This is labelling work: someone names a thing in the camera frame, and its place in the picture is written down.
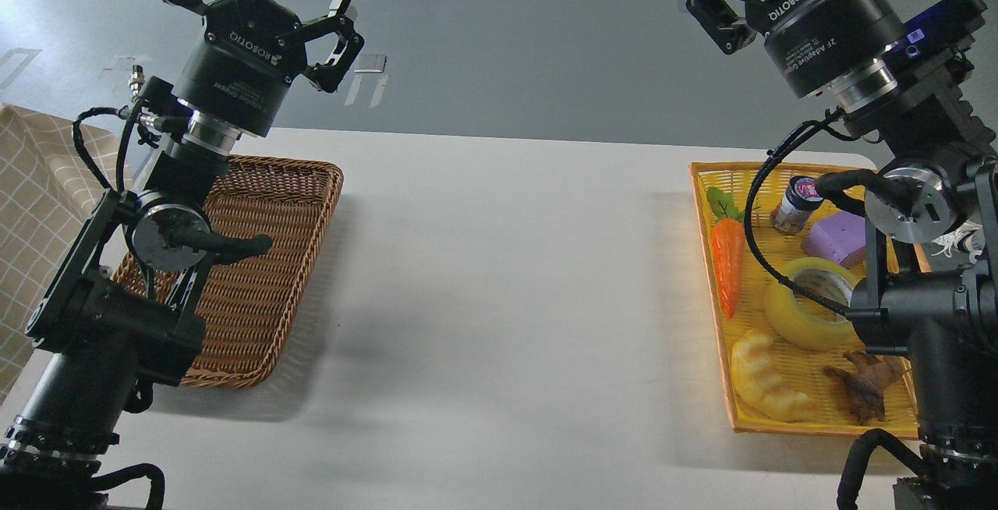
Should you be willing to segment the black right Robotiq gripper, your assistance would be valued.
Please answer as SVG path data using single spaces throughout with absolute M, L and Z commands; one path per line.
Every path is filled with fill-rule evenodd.
M 730 1 L 746 2 L 746 18 Z M 764 48 L 795 97 L 881 55 L 903 34 L 887 0 L 685 0 L 724 55 L 764 35 Z

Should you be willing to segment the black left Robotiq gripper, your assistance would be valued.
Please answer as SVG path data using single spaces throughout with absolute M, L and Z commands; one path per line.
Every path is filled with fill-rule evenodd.
M 207 113 L 253 136 L 266 136 L 290 88 L 303 70 L 304 47 L 282 47 L 278 35 L 299 23 L 292 10 L 274 0 L 161 0 L 203 17 L 202 37 L 175 84 L 174 94 L 196 111 Z M 335 92 L 363 48 L 349 15 L 352 0 L 331 0 L 327 15 L 295 31 L 300 44 L 336 37 L 324 62 L 302 75 L 317 90 Z

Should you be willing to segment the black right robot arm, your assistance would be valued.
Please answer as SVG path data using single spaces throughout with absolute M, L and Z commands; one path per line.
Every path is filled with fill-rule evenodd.
M 963 98 L 966 54 L 983 0 L 941 0 L 898 19 L 887 0 L 688 0 L 724 54 L 756 38 L 799 96 L 827 92 L 837 108 L 803 122 L 770 152 L 748 190 L 809 137 L 877 136 L 894 156 L 872 175 L 830 177 L 833 205 L 864 219 L 867 267 L 848 308 L 866 350 L 912 365 L 920 452 L 885 434 L 849 455 L 838 506 L 858 500 L 883 448 L 911 477 L 898 509 L 996 507 L 996 134 Z

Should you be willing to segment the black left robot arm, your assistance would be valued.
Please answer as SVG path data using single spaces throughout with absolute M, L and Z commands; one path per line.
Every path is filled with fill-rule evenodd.
M 161 509 L 165 475 L 140 463 L 103 473 L 124 413 L 150 408 L 202 353 L 196 314 L 211 269 L 262 257 L 264 234 L 214 229 L 204 205 L 244 136 L 268 134 L 296 79 L 332 94 L 365 44 L 352 0 L 300 19 L 275 0 L 163 0 L 202 20 L 175 83 L 135 67 L 132 100 L 91 108 L 73 140 L 103 187 L 27 323 L 52 354 L 2 439 L 4 509 L 107 509 L 110 491 L 149 482 Z

